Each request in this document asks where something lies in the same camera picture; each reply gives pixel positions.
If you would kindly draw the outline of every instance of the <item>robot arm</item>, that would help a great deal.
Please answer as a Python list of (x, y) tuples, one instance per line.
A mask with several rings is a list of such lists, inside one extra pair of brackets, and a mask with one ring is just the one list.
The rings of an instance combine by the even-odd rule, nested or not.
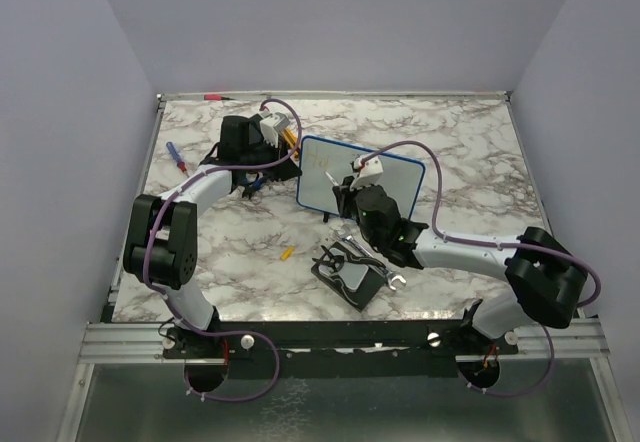
[[(176, 191), (179, 192), (165, 212), (161, 230), (153, 242), (149, 276), (154, 284), (163, 286), (165, 297), (177, 312), (198, 329), (215, 331), (219, 318), (198, 285), (189, 283), (198, 258), (197, 219), (246, 179), (247, 172), (238, 167), (269, 164), (286, 154), (288, 148), (280, 134), (288, 123), (287, 117), (280, 113), (264, 112), (251, 118), (225, 117), (216, 156), (212, 156), (212, 150), (200, 163), (198, 170), (178, 187), (160, 196), (140, 195), (133, 203), (123, 267), (143, 282), (142, 271), (150, 229), (164, 201)], [(236, 169), (219, 170), (202, 176), (203, 172), (215, 166), (232, 166)], [(288, 180), (298, 177), (300, 169), (287, 160), (260, 173), (269, 180)]]
[(520, 235), (479, 237), (448, 233), (450, 237), (483, 240), (496, 247), (478, 247), (439, 237), (428, 224), (400, 216), (395, 200), (375, 185), (382, 174), (376, 158), (355, 176), (334, 183), (341, 217), (354, 219), (364, 239), (400, 267), (447, 267), (487, 275), (507, 282), (512, 292), (481, 301), (466, 314), (476, 331), (496, 339), (532, 322), (566, 328), (577, 307), (587, 274), (578, 266), (531, 250), (506, 249), (499, 244), (520, 242), (569, 252), (543, 229), (529, 227)]

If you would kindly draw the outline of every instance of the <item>small yellow piece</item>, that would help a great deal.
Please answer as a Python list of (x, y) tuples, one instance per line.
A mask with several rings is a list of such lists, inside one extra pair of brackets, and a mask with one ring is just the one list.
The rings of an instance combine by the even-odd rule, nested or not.
[(280, 256), (280, 260), (287, 260), (293, 253), (293, 249), (295, 249), (295, 247), (289, 247), (287, 250), (285, 250), (284, 253)]
[[(289, 146), (289, 148), (293, 149), (293, 147), (296, 145), (296, 141), (298, 140), (297, 137), (293, 135), (293, 132), (291, 132), (289, 129), (284, 129), (284, 131), (282, 132), (282, 137), (287, 142), (287, 145)], [(293, 158), (295, 160), (299, 159), (300, 154), (298, 152), (299, 151), (296, 150), (296, 153), (293, 155)]]

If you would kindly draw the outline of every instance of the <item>bolt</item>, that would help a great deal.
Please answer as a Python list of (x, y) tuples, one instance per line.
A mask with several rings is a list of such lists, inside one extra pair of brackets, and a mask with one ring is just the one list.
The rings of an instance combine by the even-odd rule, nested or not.
[(504, 334), (504, 341), (509, 345), (516, 345), (518, 343), (518, 336), (515, 332), (507, 332)]
[(242, 339), (240, 339), (240, 346), (245, 350), (249, 350), (251, 347), (253, 347), (254, 343), (255, 341), (250, 335), (243, 335)]
[(164, 337), (162, 339), (162, 348), (166, 349), (166, 350), (170, 350), (173, 349), (176, 346), (175, 341), (171, 340), (171, 339), (167, 339), (166, 337)]
[(429, 345), (431, 347), (438, 347), (441, 342), (440, 334), (437, 334), (436, 332), (430, 332), (429, 335), (427, 335), (427, 342), (429, 342)]

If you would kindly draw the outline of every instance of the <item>glass panel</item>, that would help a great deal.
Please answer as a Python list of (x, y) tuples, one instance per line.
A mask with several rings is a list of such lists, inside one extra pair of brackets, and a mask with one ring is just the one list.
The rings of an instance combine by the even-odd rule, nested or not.
[[(535, 382), (544, 361), (503, 362), (495, 389)], [(226, 382), (225, 395), (264, 381)], [(96, 368), (79, 440), (102, 441), (613, 441), (587, 360), (559, 361), (549, 385), (519, 399), (457, 379), (282, 379), (254, 402), (185, 396), (182, 367)]]

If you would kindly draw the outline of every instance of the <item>blue whiteboard frame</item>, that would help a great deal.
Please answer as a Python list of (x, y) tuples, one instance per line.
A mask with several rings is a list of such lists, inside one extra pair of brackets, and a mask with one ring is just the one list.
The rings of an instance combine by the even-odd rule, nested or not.
[[(375, 152), (375, 150), (377, 150), (377, 149), (369, 149), (367, 147), (361, 147), (359, 145), (347, 144), (345, 142), (340, 142), (340, 141), (333, 140), (333, 139), (327, 139), (325, 137), (318, 137), (317, 135), (305, 135), (304, 138), (302, 139), (302, 143), (300, 145), (300, 161), (302, 161), (302, 152), (304, 151), (304, 142), (307, 139), (321, 140), (322, 142), (326, 142), (326, 143), (329, 143), (329, 144), (341, 145), (343, 147), (348, 147), (350, 149), (362, 150), (363, 152), (369, 152), (369, 153)], [(420, 160), (411, 159), (409, 157), (405, 157), (405, 156), (402, 156), (402, 155), (391, 154), (389, 152), (385, 152), (384, 154), (380, 154), (380, 155), (384, 155), (385, 157), (391, 157), (393, 159), (403, 160), (405, 162), (409, 162), (409, 163), (412, 163), (412, 164), (417, 164), (420, 167), (422, 167), (422, 175), (420, 176), (420, 183), (418, 184), (418, 189), (416, 190), (416, 195), (413, 198), (413, 204), (411, 204), (411, 211), (409, 212), (409, 217), (408, 218), (410, 219), (413, 216), (413, 209), (415, 209), (416, 202), (418, 201), (418, 196), (420, 195), (420, 188), (422, 187), (422, 182), (424, 181), (424, 175), (427, 172), (427, 166), (424, 165), (424, 162), (422, 162)], [(300, 178), (298, 178), (298, 185), (296, 187), (296, 202), (298, 203), (298, 205), (300, 207), (304, 207), (305, 209), (315, 210), (316, 212), (324, 213), (323, 210), (316, 209), (314, 207), (309, 207), (308, 205), (301, 204), (299, 197), (300, 197)], [(338, 216), (338, 214), (336, 214), (334, 212), (329, 212), (329, 213), (333, 214), (335, 216)]]

